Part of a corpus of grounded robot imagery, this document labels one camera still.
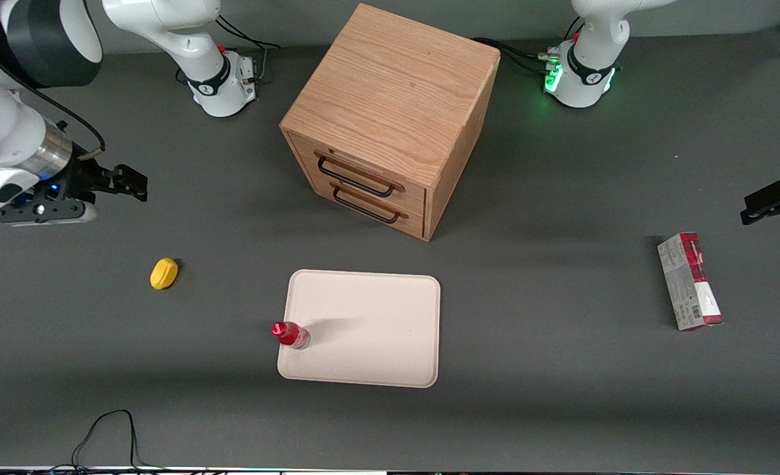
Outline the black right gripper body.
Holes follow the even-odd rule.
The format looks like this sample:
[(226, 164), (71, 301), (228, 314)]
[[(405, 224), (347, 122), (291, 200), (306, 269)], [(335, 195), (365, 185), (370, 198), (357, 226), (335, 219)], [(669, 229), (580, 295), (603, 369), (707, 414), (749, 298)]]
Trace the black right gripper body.
[(34, 186), (34, 205), (65, 206), (96, 202), (97, 193), (111, 193), (109, 170), (93, 158), (73, 158), (54, 177)]

